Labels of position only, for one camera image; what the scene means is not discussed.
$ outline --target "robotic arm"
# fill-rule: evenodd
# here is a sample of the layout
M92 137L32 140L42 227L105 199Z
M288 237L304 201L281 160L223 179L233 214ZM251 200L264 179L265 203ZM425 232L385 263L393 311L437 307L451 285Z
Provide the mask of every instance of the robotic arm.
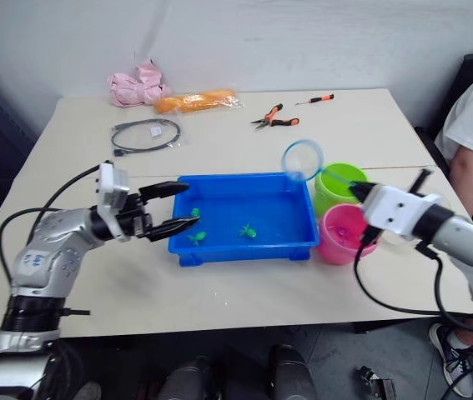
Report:
M64 307L87 251L113 238L126 242L135 236L154 242L199 220L175 218L154 227L144 210L149 199L181 193L188 189L187 183L163 182L128 194L127 173L110 163L99 166L97 182L97 206L62 210L44 218L15 259L0 327L0 394L17 395L15 390L23 388L30 392L27 398L60 398L64 385L55 379L60 360L53 346L60 336L61 317L89 314Z
M429 173L422 170L409 192L367 182L356 182L350 189L362 202L370 226L407 240L419 238L449 254L467 278L473 297L473 223L438 205L440 196L418 194Z

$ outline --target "pliers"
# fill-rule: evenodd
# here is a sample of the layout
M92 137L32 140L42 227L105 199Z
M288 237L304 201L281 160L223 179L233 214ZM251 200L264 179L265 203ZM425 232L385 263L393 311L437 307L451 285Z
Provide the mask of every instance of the pliers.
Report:
M264 115L264 118L262 119L257 119L256 121L253 121L252 123L258 123L259 125L256 127L256 129L263 128L266 125L270 125L271 127L275 127L277 125L285 126L285 127L291 127L293 125L297 125L299 123L299 118L292 118L292 119L273 119L274 115L283 109L282 104L277 104L275 107L271 109L269 113Z

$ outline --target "pink bucket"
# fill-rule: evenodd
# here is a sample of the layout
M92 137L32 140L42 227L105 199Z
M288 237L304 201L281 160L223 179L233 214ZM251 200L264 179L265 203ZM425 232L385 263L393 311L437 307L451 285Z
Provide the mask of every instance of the pink bucket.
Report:
M331 207L320 220L321 257L335 265L352 263L360 246L362 232L368 226L360 207L338 204ZM362 257L375 250L377 244L365 247Z

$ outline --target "black chair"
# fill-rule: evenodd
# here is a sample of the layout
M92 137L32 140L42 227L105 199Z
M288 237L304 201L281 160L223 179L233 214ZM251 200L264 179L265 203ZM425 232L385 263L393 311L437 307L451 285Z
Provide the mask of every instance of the black chair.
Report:
M473 83L473 54L466 54L464 60L460 65L459 72L455 76L455 80L451 84L451 87L444 97L444 101L440 105L440 108L435 113L434 117L428 128L416 127L416 133L420 137L429 154L435 160L436 165L442 170L442 172L449 177L450 168L444 159L444 156L435 145L436 136L444 126L447 114L453 107L453 104L458 100L460 96L465 92L467 88Z

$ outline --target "floor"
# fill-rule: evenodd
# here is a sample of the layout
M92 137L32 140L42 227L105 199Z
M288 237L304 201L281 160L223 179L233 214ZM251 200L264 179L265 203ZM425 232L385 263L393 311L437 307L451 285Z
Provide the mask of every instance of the floor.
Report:
M393 379L400 400L437 400L446 383L440 356L426 335L433 321L414 320L361 334L350 324L340 324L78 338L68 343L79 351L88 377L102 383L103 399L136 399L139 383L162 381L172 368L198 355L216 360L230 350L251 360L254 366L248 370L264 370L271 347L289 343L309 364L320 398L372 398L355 373L365 365L381 378ZM452 393L448 398L460 397Z

